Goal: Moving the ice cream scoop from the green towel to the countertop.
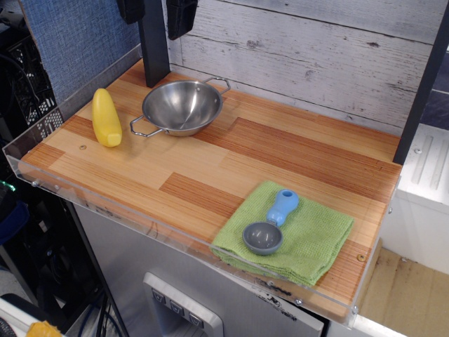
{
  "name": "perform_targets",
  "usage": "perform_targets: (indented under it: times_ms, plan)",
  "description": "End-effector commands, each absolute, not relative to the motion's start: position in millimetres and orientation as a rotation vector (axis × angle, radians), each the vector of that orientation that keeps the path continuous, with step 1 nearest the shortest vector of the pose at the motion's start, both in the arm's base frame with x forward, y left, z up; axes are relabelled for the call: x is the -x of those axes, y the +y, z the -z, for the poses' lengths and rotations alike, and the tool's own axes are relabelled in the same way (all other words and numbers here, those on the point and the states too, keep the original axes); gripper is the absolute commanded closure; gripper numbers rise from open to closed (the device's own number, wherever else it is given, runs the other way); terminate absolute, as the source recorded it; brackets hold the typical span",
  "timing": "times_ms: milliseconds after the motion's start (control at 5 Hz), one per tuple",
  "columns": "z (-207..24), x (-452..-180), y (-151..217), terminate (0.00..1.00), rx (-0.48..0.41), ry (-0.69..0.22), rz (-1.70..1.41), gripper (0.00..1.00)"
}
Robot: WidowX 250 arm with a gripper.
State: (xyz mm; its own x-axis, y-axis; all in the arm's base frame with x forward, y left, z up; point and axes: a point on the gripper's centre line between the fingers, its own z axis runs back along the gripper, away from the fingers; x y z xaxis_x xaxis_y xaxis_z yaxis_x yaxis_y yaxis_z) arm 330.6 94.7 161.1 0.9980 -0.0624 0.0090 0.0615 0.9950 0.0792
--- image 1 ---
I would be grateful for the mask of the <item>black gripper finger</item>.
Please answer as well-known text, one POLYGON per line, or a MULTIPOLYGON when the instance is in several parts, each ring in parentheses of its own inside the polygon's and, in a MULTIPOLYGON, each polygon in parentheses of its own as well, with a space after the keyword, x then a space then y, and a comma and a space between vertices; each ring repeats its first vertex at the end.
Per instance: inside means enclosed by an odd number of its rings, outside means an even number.
POLYGON ((168 0, 166 2, 170 40, 176 40, 192 30, 197 6, 197 0, 168 0))
POLYGON ((116 0, 120 16, 130 25, 145 16, 145 2, 143 0, 116 0))

